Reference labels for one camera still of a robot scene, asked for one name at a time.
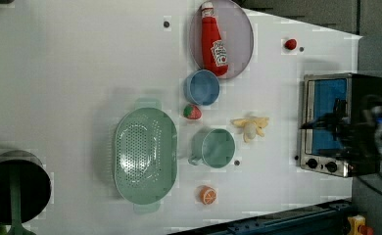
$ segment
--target colander handle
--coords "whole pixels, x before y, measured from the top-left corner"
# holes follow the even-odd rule
[[[133,210],[137,214],[156,212],[161,206],[161,201],[157,201],[153,204],[137,205],[133,204]]]
[[[135,110],[142,108],[154,108],[160,110],[162,108],[161,101],[153,98],[139,98],[135,102]]]

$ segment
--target plate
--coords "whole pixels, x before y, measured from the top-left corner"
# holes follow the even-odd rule
[[[252,25],[243,9],[229,0],[213,0],[221,39],[227,50],[228,72],[220,78],[233,78],[250,63],[254,36]],[[200,69],[204,68],[201,49],[201,7],[195,13],[189,31],[191,55]]]

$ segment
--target blue cup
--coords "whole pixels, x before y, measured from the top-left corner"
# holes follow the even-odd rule
[[[218,94],[218,78],[209,70],[198,70],[185,79],[185,98],[195,105],[208,106],[215,102]]]

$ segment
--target toy orange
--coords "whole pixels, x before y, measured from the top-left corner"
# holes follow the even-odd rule
[[[213,188],[209,186],[204,186],[200,191],[200,200],[203,204],[209,205],[213,203],[216,199],[216,192]]]

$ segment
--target floor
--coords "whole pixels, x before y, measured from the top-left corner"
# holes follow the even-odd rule
[[[358,72],[382,77],[382,34],[368,35],[359,41]],[[378,175],[366,175],[363,179],[382,192]],[[375,234],[382,234],[382,197],[357,178],[353,180],[353,203],[365,214],[368,224],[374,226]]]
[[[382,33],[382,0],[233,0],[243,8],[362,36]]]

